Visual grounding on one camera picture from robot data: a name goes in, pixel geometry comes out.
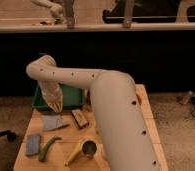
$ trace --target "black wall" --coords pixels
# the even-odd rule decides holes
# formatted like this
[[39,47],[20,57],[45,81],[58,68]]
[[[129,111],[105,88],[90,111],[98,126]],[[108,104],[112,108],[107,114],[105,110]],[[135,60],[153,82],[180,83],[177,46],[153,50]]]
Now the black wall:
[[195,31],[0,34],[0,95],[33,95],[25,68],[40,53],[60,67],[127,72],[148,91],[195,91]]

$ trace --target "green banana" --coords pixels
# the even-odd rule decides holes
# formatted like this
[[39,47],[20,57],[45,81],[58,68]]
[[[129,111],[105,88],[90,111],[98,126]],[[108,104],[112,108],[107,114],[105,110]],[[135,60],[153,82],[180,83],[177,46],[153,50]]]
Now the green banana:
[[39,161],[40,161],[40,162],[44,162],[44,161],[45,161],[45,158],[46,158],[46,155],[47,155],[47,152],[48,152],[49,147],[50,147],[56,140],[61,140],[61,138],[60,138],[60,137],[53,137],[53,138],[51,138],[51,139],[46,143],[46,145],[41,149],[41,151],[40,151],[40,153],[39,153]]

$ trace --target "wooden tabletop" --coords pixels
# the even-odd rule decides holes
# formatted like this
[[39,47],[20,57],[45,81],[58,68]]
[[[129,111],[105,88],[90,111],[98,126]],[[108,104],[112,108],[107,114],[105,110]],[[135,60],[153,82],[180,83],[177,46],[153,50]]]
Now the wooden tabletop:
[[[161,165],[162,171],[168,171],[166,158],[160,142],[154,116],[151,111],[148,96],[144,85],[136,85],[136,92],[141,98],[141,109],[143,117],[148,127],[151,140]],[[43,123],[41,113],[33,110],[32,118],[27,128],[25,137],[19,150],[14,170],[15,171],[109,171],[107,159],[103,157],[103,145],[101,137],[96,131],[96,122],[92,112],[83,110],[89,126],[79,129],[71,112],[63,112],[61,117],[68,122],[70,126],[54,131],[43,132]],[[56,141],[49,149],[45,162],[39,162],[38,156],[26,157],[26,137],[29,134],[39,133],[41,135],[40,147],[54,137],[59,136],[62,140]],[[97,144],[97,152],[93,159],[80,154],[70,166],[65,166],[65,161],[73,150],[73,147],[79,140],[93,140]]]

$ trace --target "green bin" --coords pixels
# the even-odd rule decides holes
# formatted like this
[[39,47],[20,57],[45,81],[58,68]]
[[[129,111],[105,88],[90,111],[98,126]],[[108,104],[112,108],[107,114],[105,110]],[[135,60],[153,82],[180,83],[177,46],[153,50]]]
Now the green bin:
[[[63,91],[63,110],[82,108],[85,102],[84,90],[63,84],[60,84],[60,88]],[[32,107],[40,111],[52,110],[44,101],[39,86],[36,87]]]

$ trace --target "floor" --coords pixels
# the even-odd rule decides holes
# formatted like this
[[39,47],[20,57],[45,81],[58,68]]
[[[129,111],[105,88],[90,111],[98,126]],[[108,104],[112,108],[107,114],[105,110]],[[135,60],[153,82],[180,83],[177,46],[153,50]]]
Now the floor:
[[[195,118],[191,104],[180,105],[185,93],[149,93],[169,171],[195,171]],[[32,114],[32,97],[0,97],[0,131],[11,129],[17,140],[0,138],[0,171],[12,171]]]
[[[195,5],[195,0],[182,0],[177,22],[187,22],[186,9]],[[103,24],[102,11],[112,10],[115,0],[75,0],[76,24]],[[53,22],[48,9],[34,5],[30,0],[0,0],[0,26],[36,25],[41,21]]]

